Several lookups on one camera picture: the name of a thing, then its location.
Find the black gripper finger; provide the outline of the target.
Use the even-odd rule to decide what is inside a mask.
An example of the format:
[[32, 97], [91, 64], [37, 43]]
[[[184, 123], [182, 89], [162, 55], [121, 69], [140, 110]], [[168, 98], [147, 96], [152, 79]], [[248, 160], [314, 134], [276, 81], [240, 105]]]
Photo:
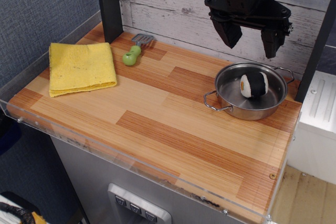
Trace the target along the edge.
[[263, 28], [261, 39], [267, 59], [274, 58], [280, 46], [285, 42], [285, 32], [280, 29]]
[[232, 22], [219, 22], [212, 19], [215, 30], [230, 49], [234, 48], [242, 36], [241, 27]]

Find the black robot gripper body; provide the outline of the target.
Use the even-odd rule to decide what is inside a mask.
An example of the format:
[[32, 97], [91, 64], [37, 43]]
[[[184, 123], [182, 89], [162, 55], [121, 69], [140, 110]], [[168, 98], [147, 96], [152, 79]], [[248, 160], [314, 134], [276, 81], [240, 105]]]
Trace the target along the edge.
[[280, 29], [288, 36], [291, 11], [275, 0], [205, 0], [211, 20], [262, 30]]

